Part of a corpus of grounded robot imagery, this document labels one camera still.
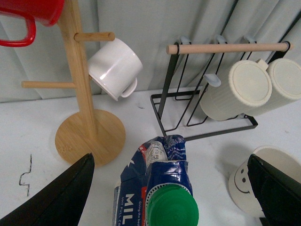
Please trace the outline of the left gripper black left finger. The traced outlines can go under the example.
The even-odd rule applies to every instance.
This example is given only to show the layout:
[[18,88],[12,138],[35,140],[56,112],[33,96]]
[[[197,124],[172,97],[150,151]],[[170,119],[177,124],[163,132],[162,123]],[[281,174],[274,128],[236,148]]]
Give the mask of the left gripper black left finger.
[[95,169],[91,153],[0,220],[2,226],[77,226]]

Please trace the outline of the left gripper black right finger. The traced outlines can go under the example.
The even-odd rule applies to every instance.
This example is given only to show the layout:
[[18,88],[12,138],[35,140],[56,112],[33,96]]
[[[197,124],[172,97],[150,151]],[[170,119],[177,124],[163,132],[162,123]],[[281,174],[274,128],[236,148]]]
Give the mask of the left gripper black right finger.
[[301,224],[301,184],[262,158],[252,154],[247,161],[251,188],[264,217],[264,226]]

